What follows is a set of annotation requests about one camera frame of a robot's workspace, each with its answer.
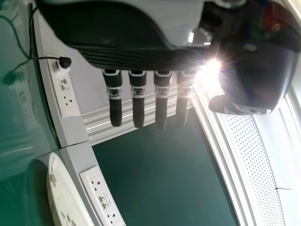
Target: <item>bright light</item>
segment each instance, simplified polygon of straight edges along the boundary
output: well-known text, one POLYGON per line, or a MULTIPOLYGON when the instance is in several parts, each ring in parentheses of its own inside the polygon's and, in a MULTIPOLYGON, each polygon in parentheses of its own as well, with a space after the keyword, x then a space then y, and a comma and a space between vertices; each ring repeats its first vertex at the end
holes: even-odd
POLYGON ((221 93, 222 89, 218 80, 221 67, 221 62, 216 59, 210 60, 201 66, 200 70, 197 72, 194 82, 195 90, 198 90, 201 87, 210 96, 221 93))
POLYGON ((193 42, 193 36, 194 36, 194 33, 193 32, 189 32, 188 42, 190 42, 190 43, 193 42))

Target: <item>white outlet panel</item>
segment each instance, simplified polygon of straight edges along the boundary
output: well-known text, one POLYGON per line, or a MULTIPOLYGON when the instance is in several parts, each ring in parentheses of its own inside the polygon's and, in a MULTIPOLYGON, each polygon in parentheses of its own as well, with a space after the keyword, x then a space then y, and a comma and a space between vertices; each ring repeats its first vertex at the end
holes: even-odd
POLYGON ((80 178, 103 226, 125 226, 99 167, 80 173, 80 178))
POLYGON ((75 99, 69 73, 66 73, 65 75, 55 74, 53 71, 53 63, 55 61, 56 60, 54 59, 48 59, 47 63, 61 116, 79 116, 79 107, 75 99))

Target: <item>vent grille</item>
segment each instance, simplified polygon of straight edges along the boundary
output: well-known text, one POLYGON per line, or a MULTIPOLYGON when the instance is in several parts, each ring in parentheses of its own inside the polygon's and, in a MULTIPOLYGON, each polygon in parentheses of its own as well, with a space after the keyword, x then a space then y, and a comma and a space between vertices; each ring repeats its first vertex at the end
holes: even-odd
POLYGON ((265 226, 282 226, 283 214, 269 160, 252 116, 222 114, 231 141, 237 152, 253 200, 265 226))

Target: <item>dark green surface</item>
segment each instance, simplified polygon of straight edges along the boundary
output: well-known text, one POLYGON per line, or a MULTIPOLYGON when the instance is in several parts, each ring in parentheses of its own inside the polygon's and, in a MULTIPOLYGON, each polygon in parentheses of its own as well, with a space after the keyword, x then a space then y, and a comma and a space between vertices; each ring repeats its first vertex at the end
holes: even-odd
POLYGON ((127 226, 238 225, 226 187, 192 109, 185 127, 169 117, 93 146, 127 226))
POLYGON ((26 56, 30 6, 18 2, 0 0, 0 225, 50 226, 47 168, 36 159, 58 144, 37 62, 26 56))

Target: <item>white circular object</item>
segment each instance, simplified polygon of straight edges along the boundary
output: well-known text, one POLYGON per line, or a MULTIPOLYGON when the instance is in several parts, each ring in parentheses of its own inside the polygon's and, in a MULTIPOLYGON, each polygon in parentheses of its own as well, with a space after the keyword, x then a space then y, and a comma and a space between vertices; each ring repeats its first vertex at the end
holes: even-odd
POLYGON ((94 226, 90 215, 61 159, 51 153, 47 194, 55 226, 94 226))

